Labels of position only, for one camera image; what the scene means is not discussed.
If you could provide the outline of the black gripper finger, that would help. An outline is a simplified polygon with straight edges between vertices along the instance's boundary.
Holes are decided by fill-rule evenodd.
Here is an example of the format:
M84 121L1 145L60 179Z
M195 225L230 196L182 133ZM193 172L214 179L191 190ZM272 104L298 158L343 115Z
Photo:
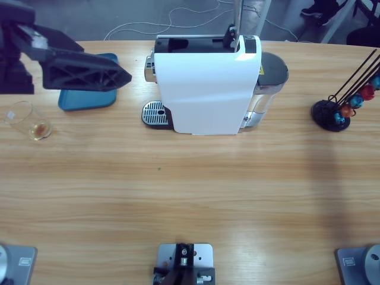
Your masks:
M36 24L33 26L33 28L35 31L47 39L47 43L50 48L71 50L74 52L84 52L84 48L81 45L79 45L76 41L72 40L69 36L59 30L39 26Z
M41 68L47 90L112 91L132 80L115 61L84 52L57 50Z

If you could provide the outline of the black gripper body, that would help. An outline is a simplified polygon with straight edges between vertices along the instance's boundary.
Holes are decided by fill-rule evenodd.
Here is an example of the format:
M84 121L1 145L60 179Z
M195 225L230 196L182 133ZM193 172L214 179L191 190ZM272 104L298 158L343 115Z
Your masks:
M25 53L34 61L46 59L48 40L33 24L1 23L1 94L33 94L32 75L21 61Z

